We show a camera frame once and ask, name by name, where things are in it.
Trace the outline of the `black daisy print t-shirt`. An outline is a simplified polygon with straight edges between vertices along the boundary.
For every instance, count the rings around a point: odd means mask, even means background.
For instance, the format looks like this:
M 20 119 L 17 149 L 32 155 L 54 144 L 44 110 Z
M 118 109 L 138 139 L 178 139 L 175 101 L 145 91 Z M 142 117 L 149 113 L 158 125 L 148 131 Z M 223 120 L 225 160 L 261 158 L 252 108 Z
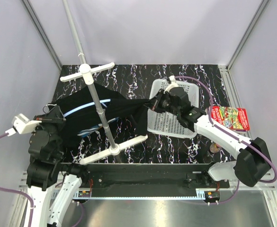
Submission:
M 135 134 L 145 136 L 147 134 L 147 107 L 144 106 L 148 99 L 126 99 L 119 92 L 110 90 L 97 83 L 94 84 L 100 100 L 111 99 L 104 108 L 108 123 L 112 123 L 119 118 L 132 116 L 135 124 Z M 62 113 L 66 113 L 78 106 L 93 102 L 88 87 L 60 98 L 53 102 L 58 105 Z M 66 123 L 60 132 L 64 147 L 76 146 L 82 138 L 92 134 L 102 127 L 95 106 L 79 110 L 67 117 Z

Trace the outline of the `light blue clothes hanger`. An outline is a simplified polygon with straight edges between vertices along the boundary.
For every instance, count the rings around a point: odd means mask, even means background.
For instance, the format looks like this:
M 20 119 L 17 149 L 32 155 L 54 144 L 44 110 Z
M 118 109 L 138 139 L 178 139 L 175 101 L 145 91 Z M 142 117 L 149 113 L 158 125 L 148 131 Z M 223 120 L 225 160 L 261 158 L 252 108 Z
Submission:
M 111 102 L 111 99 L 100 100 L 100 103 L 101 103 L 104 107 L 107 107 L 106 103 L 109 103 L 109 102 Z M 67 117 L 67 116 L 69 116 L 69 115 L 71 115 L 71 114 L 73 114 L 73 113 L 75 113 L 75 112 L 77 112 L 77 111 L 79 111 L 79 110 L 82 110 L 82 109 L 84 109 L 84 108 L 91 107 L 91 106 L 94 106 L 94 105 L 95 105 L 94 102 L 90 102 L 90 103 L 87 103 L 87 104 L 78 106 L 78 107 L 76 107 L 76 108 L 74 108 L 74 109 L 72 109 L 72 110 L 67 111 L 66 113 L 63 113 L 63 117 Z

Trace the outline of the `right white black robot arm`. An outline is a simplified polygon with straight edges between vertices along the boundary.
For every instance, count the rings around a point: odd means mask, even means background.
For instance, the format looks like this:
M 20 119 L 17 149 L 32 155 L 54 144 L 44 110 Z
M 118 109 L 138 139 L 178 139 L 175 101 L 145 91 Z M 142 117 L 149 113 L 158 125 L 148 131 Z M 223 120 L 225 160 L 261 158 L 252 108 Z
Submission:
M 148 107 L 157 113 L 168 112 L 176 116 L 181 126 L 212 140 L 235 159 L 211 164 L 207 173 L 202 175 L 204 186 L 213 187 L 221 180 L 239 180 L 253 187 L 272 169 L 268 147 L 263 139 L 250 139 L 215 122 L 205 111 L 190 103 L 183 88 L 160 89 L 149 100 Z

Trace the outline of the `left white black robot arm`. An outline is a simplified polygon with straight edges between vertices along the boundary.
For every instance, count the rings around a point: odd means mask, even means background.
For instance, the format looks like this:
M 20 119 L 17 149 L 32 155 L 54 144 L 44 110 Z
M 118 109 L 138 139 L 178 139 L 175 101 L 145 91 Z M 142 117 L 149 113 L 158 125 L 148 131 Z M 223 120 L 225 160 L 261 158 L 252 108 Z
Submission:
M 58 105 L 49 104 L 48 107 L 48 112 L 34 117 L 37 126 L 29 140 L 30 164 L 26 181 L 29 199 L 25 219 L 29 227 L 62 226 L 75 192 L 89 182 L 87 173 L 71 167 L 55 199 L 51 200 L 62 168 L 64 152 L 60 131 L 66 119 Z

